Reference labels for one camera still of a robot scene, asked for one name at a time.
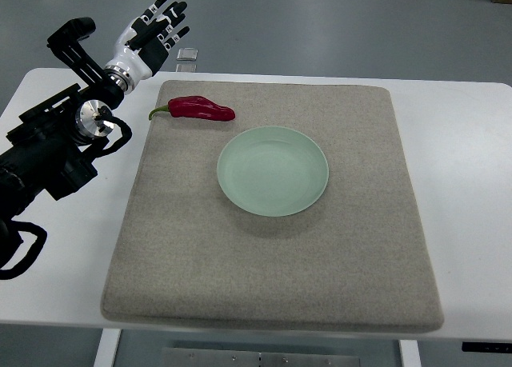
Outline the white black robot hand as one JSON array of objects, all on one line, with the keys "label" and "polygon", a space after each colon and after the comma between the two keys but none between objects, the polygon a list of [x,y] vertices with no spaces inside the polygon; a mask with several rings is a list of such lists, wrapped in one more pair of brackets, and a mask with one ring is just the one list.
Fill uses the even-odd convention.
[{"label": "white black robot hand", "polygon": [[190,31],[188,26],[178,27],[186,8],[186,2],[156,0],[124,29],[114,45],[114,57],[105,66],[124,94],[152,78],[170,50]]}]

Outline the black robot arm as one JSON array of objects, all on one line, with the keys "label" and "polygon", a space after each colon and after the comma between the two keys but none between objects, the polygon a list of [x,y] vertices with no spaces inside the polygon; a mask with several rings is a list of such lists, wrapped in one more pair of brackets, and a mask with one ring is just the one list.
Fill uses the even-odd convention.
[{"label": "black robot arm", "polygon": [[20,115],[1,156],[1,219],[22,213],[46,190],[59,200],[97,176],[96,158],[118,151],[132,137],[112,112],[124,92],[80,46],[95,30],[92,18],[69,20],[47,40],[53,54],[85,83],[60,91]]}]

